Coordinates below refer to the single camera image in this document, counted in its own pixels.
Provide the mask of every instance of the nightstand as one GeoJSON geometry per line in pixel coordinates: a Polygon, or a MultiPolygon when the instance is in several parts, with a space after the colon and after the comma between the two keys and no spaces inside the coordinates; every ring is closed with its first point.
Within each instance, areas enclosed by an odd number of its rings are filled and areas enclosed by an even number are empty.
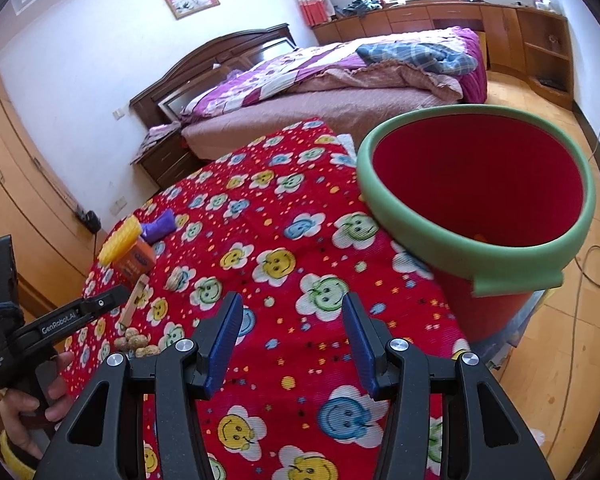
{"type": "Polygon", "coordinates": [[[148,147],[134,163],[140,164],[160,190],[164,190],[202,168],[207,161],[200,160],[189,149],[178,128],[148,147]]]}

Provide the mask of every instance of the pile of nuts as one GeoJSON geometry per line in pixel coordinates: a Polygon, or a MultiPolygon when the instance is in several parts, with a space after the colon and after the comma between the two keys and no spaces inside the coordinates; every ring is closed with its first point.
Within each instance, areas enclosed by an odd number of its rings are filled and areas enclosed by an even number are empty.
{"type": "Polygon", "coordinates": [[[123,337],[113,342],[116,350],[123,353],[132,353],[135,357],[158,355],[160,349],[156,345],[149,345],[149,338],[142,335],[137,328],[127,328],[123,337]]]}

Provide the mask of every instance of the trash can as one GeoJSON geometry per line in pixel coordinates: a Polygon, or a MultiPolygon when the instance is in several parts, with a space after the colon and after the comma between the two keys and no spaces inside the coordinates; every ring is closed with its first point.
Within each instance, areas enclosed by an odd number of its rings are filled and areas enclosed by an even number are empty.
{"type": "Polygon", "coordinates": [[[427,108],[371,131],[358,181],[378,222],[433,267],[469,341],[562,285],[595,208],[590,168],[553,124],[490,105],[427,108]]]}

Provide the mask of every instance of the green rim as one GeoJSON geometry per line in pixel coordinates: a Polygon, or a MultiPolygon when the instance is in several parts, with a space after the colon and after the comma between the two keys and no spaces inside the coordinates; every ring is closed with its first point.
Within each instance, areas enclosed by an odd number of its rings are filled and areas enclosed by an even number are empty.
{"type": "Polygon", "coordinates": [[[501,106],[441,106],[409,112],[385,121],[362,142],[357,172],[365,200],[379,222],[416,256],[441,270],[474,280],[476,296],[513,294],[560,286],[561,271],[583,245],[595,210],[593,177],[577,144],[550,122],[527,112],[501,106]],[[380,140],[405,124],[445,115],[466,114],[498,115],[533,124],[568,150],[580,171],[584,201],[579,218],[565,234],[538,246],[485,244],[429,221],[404,205],[382,184],[372,164],[373,153],[380,140]]]}

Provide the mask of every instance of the yellow sleeve cuff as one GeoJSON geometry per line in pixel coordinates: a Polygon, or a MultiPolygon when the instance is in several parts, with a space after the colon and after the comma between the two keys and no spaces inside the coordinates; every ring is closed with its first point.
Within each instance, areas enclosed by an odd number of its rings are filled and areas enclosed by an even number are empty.
{"type": "Polygon", "coordinates": [[[7,442],[7,434],[3,431],[0,434],[0,452],[2,453],[2,459],[9,468],[9,470],[16,475],[20,480],[32,480],[33,475],[36,471],[29,466],[23,464],[16,458],[13,451],[9,447],[7,442]]]}

